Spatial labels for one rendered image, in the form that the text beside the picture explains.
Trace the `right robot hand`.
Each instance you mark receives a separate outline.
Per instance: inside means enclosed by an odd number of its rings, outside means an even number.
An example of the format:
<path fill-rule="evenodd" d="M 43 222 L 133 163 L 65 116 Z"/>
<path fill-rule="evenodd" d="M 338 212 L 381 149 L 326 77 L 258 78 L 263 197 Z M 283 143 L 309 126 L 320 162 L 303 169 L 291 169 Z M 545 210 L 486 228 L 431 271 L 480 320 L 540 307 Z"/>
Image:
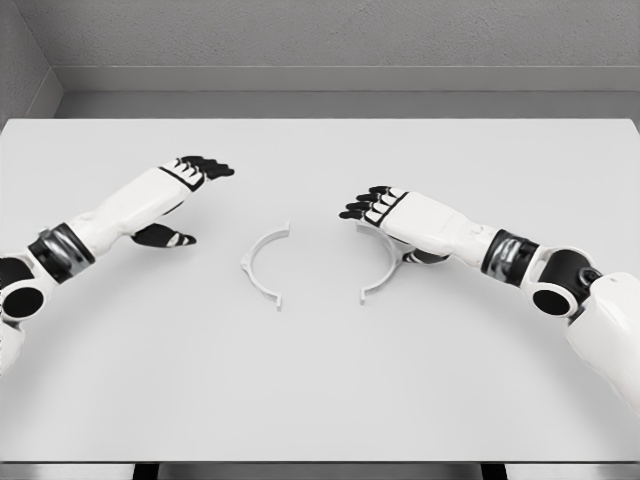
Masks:
<path fill-rule="evenodd" d="M 391 186 L 370 187 L 348 203 L 339 217 L 365 222 L 411 246 L 404 261 L 421 264 L 446 260 L 454 251 L 456 232 L 468 221 L 436 200 Z"/>

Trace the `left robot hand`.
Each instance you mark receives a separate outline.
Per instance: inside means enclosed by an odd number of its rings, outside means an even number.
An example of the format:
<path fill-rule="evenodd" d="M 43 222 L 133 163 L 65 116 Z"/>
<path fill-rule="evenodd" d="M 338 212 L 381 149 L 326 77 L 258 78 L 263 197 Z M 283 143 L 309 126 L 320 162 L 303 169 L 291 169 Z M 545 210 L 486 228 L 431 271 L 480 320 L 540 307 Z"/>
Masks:
<path fill-rule="evenodd" d="M 100 210 L 119 235 L 154 248 L 190 246 L 196 239 L 157 220 L 176 210 L 205 183 L 229 177 L 229 165 L 202 156 L 185 156 L 146 171 L 105 201 Z"/>

